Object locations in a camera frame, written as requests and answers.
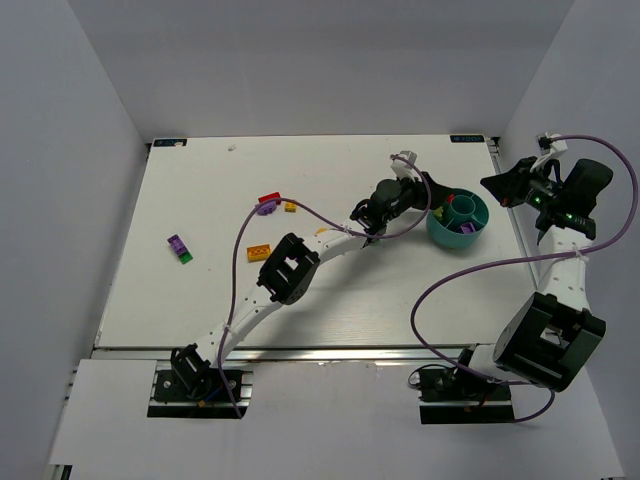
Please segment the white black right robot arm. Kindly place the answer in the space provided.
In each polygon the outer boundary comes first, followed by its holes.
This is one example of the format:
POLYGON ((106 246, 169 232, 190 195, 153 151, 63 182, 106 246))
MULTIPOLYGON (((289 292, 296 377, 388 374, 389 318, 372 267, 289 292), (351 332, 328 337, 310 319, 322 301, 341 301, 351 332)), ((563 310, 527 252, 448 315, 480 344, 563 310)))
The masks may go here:
POLYGON ((543 254, 538 290, 490 345, 466 349, 459 360, 495 381, 528 381, 565 390, 606 332, 586 297, 587 257, 595 238, 590 214, 612 170, 590 159, 576 162, 566 178, 558 160, 519 160, 509 171, 482 179, 496 200, 538 211, 535 226, 543 254))

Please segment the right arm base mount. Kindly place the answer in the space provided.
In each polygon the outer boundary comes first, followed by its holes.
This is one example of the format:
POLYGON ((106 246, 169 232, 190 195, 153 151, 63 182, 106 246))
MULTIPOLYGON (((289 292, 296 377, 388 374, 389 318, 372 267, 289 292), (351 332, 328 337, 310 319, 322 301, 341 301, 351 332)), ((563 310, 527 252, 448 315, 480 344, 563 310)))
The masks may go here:
POLYGON ((422 425, 502 424, 515 420, 508 386, 488 384, 466 372, 427 364, 407 379, 419 393, 422 425))

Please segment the purple curved lego brick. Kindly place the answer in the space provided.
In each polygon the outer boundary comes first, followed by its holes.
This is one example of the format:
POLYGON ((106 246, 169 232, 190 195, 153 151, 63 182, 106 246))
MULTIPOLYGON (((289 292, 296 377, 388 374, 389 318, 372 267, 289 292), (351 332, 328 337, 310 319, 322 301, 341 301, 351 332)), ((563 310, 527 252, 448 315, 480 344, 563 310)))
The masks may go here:
POLYGON ((477 232, 473 222, 465 222, 459 226, 458 231, 464 235, 472 235, 477 232))

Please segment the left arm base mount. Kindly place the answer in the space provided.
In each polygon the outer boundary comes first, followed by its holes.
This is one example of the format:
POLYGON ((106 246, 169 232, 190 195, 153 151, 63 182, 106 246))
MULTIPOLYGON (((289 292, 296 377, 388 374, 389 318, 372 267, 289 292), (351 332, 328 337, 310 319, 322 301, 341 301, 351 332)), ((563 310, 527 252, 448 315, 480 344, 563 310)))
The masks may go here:
POLYGON ((164 419, 241 419, 252 395, 253 373, 226 370, 231 394, 217 369, 204 377, 204 383, 189 393, 170 368, 157 368, 147 408, 148 418, 164 419))

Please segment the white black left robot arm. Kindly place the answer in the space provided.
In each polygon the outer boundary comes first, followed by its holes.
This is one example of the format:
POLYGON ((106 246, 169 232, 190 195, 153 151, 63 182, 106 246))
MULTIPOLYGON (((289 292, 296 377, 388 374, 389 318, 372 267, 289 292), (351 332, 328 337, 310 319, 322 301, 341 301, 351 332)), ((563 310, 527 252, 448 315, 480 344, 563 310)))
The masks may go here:
POLYGON ((409 209, 423 213, 441 207, 453 194, 427 173, 380 181, 370 197, 358 202, 349 219, 306 237, 286 234, 261 266, 256 284, 243 298, 232 291, 224 323, 200 340, 171 352, 175 383, 188 399, 208 398, 221 382, 214 371, 262 320, 299 301, 318 268, 350 251, 388 237, 387 225, 409 209))

